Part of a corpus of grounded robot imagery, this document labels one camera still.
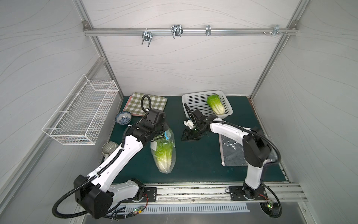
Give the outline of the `white plastic basket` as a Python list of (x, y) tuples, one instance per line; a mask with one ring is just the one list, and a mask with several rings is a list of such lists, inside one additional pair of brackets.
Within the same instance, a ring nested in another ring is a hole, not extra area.
[[(221, 115), (216, 114), (212, 110), (210, 105), (207, 103), (207, 98), (212, 95), (219, 96), (220, 102), (224, 107), (224, 114)], [(188, 117), (188, 113), (186, 111), (184, 104), (186, 104), (191, 111), (199, 110), (203, 115), (206, 116), (216, 115), (220, 119), (225, 119), (227, 116), (233, 114), (233, 109), (231, 107), (231, 104), (229, 103), (229, 100), (227, 99), (225, 94), (219, 90), (185, 94), (182, 96), (182, 103), (183, 103), (184, 113), (187, 117)]]

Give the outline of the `clear blue zipper bag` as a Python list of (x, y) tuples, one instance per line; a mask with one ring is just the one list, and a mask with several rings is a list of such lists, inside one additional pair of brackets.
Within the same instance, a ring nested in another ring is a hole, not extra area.
[(171, 173), (176, 162), (175, 138), (171, 129), (151, 141), (151, 153), (159, 172)]

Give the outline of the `chinese cabbage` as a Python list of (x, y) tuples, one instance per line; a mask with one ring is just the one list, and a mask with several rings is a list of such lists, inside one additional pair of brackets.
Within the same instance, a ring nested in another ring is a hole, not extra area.
[(174, 151), (174, 143), (171, 140), (161, 139), (156, 141), (155, 156), (160, 159), (171, 159)]
[(172, 158), (171, 159), (160, 159), (154, 155), (155, 161), (157, 163), (157, 167), (161, 173), (170, 173), (171, 172), (171, 165), (172, 165)]
[(211, 95), (207, 98), (207, 104), (211, 107), (216, 115), (222, 115), (225, 113), (225, 107), (221, 103), (219, 95)]

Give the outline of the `pink dotted zipper bag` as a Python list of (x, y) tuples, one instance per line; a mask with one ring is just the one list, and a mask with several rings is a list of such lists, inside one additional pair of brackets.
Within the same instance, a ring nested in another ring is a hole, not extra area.
[(247, 167), (243, 146), (234, 140), (219, 134), (222, 166)]

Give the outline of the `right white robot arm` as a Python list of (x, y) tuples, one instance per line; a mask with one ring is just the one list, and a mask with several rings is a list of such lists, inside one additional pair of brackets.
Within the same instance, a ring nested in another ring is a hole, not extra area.
[(258, 196), (258, 189), (262, 187), (263, 169), (270, 163), (271, 144), (259, 129), (244, 128), (226, 122), (217, 116), (205, 116), (199, 110), (191, 111), (185, 105), (189, 118), (184, 121), (187, 127), (182, 135), (182, 141), (199, 141), (207, 132), (228, 137), (243, 146), (243, 153), (248, 164), (247, 176), (243, 184), (242, 193), (247, 200), (254, 200)]

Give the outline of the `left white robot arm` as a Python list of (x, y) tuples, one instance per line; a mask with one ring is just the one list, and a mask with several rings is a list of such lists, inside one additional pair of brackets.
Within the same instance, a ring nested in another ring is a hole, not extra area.
[(93, 218), (109, 211), (116, 193), (110, 191), (113, 181), (125, 165), (156, 136), (169, 129), (166, 114), (150, 109), (137, 123), (126, 128), (122, 143), (115, 152), (88, 176), (79, 175), (74, 181), (75, 199)]

